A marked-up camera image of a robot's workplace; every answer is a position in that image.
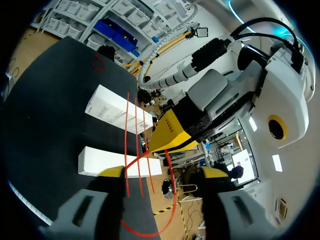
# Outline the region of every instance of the yellow and black tape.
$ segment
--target yellow and black tape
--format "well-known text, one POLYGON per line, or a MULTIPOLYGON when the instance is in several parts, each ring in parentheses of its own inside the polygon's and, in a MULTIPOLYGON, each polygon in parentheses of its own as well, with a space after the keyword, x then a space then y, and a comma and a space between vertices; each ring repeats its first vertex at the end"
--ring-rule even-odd
POLYGON ((155 216, 155 215, 159 215, 159 214, 165 213, 166 211, 172 209, 173 207, 174 207, 174 206, 171 205, 171 206, 169 206, 169 207, 167 207, 167 208, 165 208, 165 209, 162 209, 161 211, 156 211, 156 212, 154 212, 153 215, 155 216))
POLYGON ((185 222, 184 212, 183 212, 183 210, 182 210, 182 206, 181 206, 181 203, 180 203, 180 202, 179 202, 179 205, 180 205, 181 216, 182 216, 182 221, 183 221, 183 226, 184 226, 185 239, 188 239, 187 225, 186 225, 186 222, 185 222))
MULTIPOLYGON (((183 212, 183 210, 182 210, 182 206, 181 206, 181 203, 180 203, 180 201, 179 201, 179 196, 178 196, 178 201, 177 201, 177 203, 179 204, 180 210, 181 210, 181 216, 182 216, 183 227, 184 227, 184 236, 185 236, 185 239, 188 239, 187 225, 186 225, 186 221, 185 221, 185 218, 184 218, 184 212, 183 212)), ((165 213, 166 211, 172 209, 173 207, 174 207, 174 206, 171 205, 171 206, 169 206, 169 207, 167 207, 167 208, 165 208, 165 209, 163 209, 163 210, 161 210, 161 211, 156 211, 156 212, 154 212, 153 215, 155 216, 155 215, 159 215, 159 214, 165 213)))

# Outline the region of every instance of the black table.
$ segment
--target black table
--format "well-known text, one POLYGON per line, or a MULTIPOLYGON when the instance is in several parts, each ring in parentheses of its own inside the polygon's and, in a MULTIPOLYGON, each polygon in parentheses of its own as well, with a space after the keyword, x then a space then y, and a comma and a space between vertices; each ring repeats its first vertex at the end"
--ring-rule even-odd
MULTIPOLYGON (((101 84, 125 99, 129 92, 134 103, 136 81, 111 60, 65 37, 42 53, 12 89, 2 125, 7 176, 50 219, 56 219, 59 206, 93 179, 78 174, 78 155, 85 146, 124 153, 124 130, 85 114, 97 86, 101 84), (98 69, 104 68, 95 55, 105 63, 103 71, 93 67, 94 63, 98 69)), ((135 137, 128 132, 127 153, 133 156, 135 137)), ((136 187, 139 193, 137 179, 130 181, 131 192, 136 187)), ((153 233, 157 226, 145 179, 143 187, 144 198, 137 194, 136 198, 125 199, 124 219, 137 231, 153 233), (144 211, 145 221, 138 220, 134 210, 144 211)), ((45 226, 39 219, 35 221, 45 226)), ((121 238, 136 238, 124 231, 121 238)))

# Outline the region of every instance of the red line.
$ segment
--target red line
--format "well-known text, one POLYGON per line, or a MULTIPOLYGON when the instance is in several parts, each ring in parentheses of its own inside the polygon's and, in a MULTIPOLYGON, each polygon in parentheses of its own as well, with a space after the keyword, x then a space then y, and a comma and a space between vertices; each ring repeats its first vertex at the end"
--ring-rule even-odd
POLYGON ((124 168, 125 168, 125 184, 126 192, 130 198, 130 189, 128 181, 128 171, 127 171, 127 122, 128 122, 128 108, 129 108, 129 96, 130 93, 127 93, 127 102, 126 102, 126 113, 125 113, 125 128, 124 128, 124 168))
POLYGON ((142 159, 144 156, 148 155, 150 153, 150 151, 145 151, 142 155, 138 156, 135 160, 133 160, 132 162, 130 162, 125 169, 130 168, 133 164, 135 164, 139 159, 142 159))
MULTIPOLYGON (((148 141, 147 141, 147 133, 146 133, 145 104, 144 104, 144 102, 142 102, 141 104, 142 104, 142 110, 143 110, 143 128, 144 128, 145 150, 147 151, 148 150, 148 141)), ((150 164, 149 164, 148 155, 146 156, 146 161, 148 162, 148 169, 149 169, 149 176, 150 176, 152 191, 153 191, 153 193, 155 193, 154 183, 152 182, 152 176, 151 176, 151 171, 150 171, 150 164)))
POLYGON ((99 71, 99 72, 103 72, 106 68, 106 63, 98 56, 98 55, 93 55, 93 60, 92 60, 92 67, 99 71), (95 65, 95 59, 98 59, 102 64, 103 64, 103 68, 97 68, 95 65))
POLYGON ((155 233, 149 233, 149 234, 145 234, 145 233, 140 233, 140 232, 137 232, 135 230, 133 230, 131 227, 129 227, 125 221, 121 220, 121 224, 125 227, 125 229, 127 229, 129 232, 137 235, 137 236, 140 236, 140 237, 145 237, 145 238, 151 238, 151 237, 155 237, 155 236, 158 236, 160 235, 162 232, 164 232, 168 226, 170 225, 170 223, 172 222, 173 218, 174 218, 174 214, 175 214, 175 211, 176 211, 176 206, 177 206, 177 192, 176 192, 176 180, 175 180, 175 176, 174 176, 174 170, 172 168, 172 164, 171 164, 171 158, 169 156, 169 153, 168 153, 168 150, 166 149, 165 150, 165 156, 166 156, 166 159, 168 160, 168 164, 169 164, 169 169, 170 169, 170 173, 171 173, 171 181, 172 181, 172 184, 173 184, 173 208, 172 208, 172 213, 171 213, 171 216, 170 216, 170 219, 168 221, 168 223, 164 226, 164 228, 159 231, 159 232, 155 232, 155 233))
MULTIPOLYGON (((138 141, 138 123, 137 123, 137 98, 134 98, 134 105, 135 105, 135 145, 136 145, 136 156, 139 157, 139 141, 138 141)), ((138 159, 138 173, 139 173, 139 182, 140 182, 140 190, 141 196, 144 197, 144 189, 142 188, 142 180, 140 175, 140 164, 138 159)))

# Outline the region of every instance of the white box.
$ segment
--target white box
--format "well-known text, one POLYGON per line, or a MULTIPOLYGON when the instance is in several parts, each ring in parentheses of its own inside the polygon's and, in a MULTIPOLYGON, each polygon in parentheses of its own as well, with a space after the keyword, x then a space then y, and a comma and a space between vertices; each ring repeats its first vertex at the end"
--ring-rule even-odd
POLYGON ((56 28, 58 27, 60 23, 60 18, 57 16, 53 16, 50 18, 50 21, 47 25, 48 28, 52 29, 52 30, 56 30, 56 28))
POLYGON ((138 26, 139 24, 145 23, 150 19, 147 15, 145 15, 142 11, 139 9, 134 10, 127 19, 134 24, 135 26, 138 26))
POLYGON ((67 10, 67 9, 69 8, 70 4, 71 4, 71 1, 70 1, 70 0, 62 0, 62 1, 59 3, 57 9, 58 9, 58 10, 61 10, 61 11, 65 11, 65 10, 67 10))
MULTIPOLYGON (((99 85, 86 106, 85 113, 101 121, 111 124, 120 129, 125 129, 127 112, 127 100, 115 94, 113 91, 99 85)), ((136 107, 131 102, 128 105, 127 131, 136 134, 144 132, 145 129, 153 126, 152 115, 144 112, 140 107, 136 107)))
POLYGON ((70 4, 70 6, 68 7, 67 12, 70 14, 77 14, 79 12, 81 8, 81 4, 77 1, 72 1, 72 3, 70 4))
POLYGON ((112 7, 120 15, 124 15, 134 8, 135 6, 126 0, 120 0, 112 7))
POLYGON ((70 27, 70 23, 67 23, 66 20, 61 19, 56 31, 64 35, 68 32, 69 27, 70 27))
POLYGON ((86 30, 86 27, 80 23, 71 25, 67 36, 72 37, 73 39, 79 39, 81 34, 86 30))
POLYGON ((99 8, 90 8, 90 5, 89 6, 82 5, 79 12, 76 14, 76 17, 83 21, 89 21, 97 15, 99 10, 100 10, 99 8))
MULTIPOLYGON (((126 164, 128 165, 136 156, 126 156, 126 164)), ((85 146, 78 157, 78 173, 81 175, 97 177, 106 169, 124 166, 125 155, 103 151, 92 147, 85 146)), ((146 157, 139 160, 141 177, 149 176, 148 161, 146 157)), ((161 175, 161 164, 159 159, 149 158, 151 176, 161 175)), ((138 178, 138 163, 136 162, 127 169, 128 178, 138 178)))
POLYGON ((154 24, 152 21, 149 21, 143 28, 142 31, 144 31, 145 34, 148 35, 148 37, 152 38, 159 33, 161 33, 160 28, 154 24))
POLYGON ((168 22, 173 28, 175 28, 183 22, 183 19, 179 17, 178 14, 173 14, 170 18, 168 18, 168 22))
POLYGON ((167 1, 162 1, 155 8, 163 15, 164 17, 171 15, 176 12, 175 8, 167 1))
POLYGON ((87 46, 93 50, 98 51, 98 49, 105 44, 105 39, 102 36, 99 36, 98 34, 92 34, 88 38, 87 46))

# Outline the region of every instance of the white robot body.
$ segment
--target white robot body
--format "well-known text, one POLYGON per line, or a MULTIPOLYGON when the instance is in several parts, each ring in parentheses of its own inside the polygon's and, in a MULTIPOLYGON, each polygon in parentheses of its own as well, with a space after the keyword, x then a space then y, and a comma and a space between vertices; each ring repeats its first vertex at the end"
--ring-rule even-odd
POLYGON ((291 54, 281 48, 270 58, 252 113, 259 132, 277 148, 301 139, 309 125, 304 96, 306 74, 304 70, 301 74, 293 70, 290 57, 291 54))

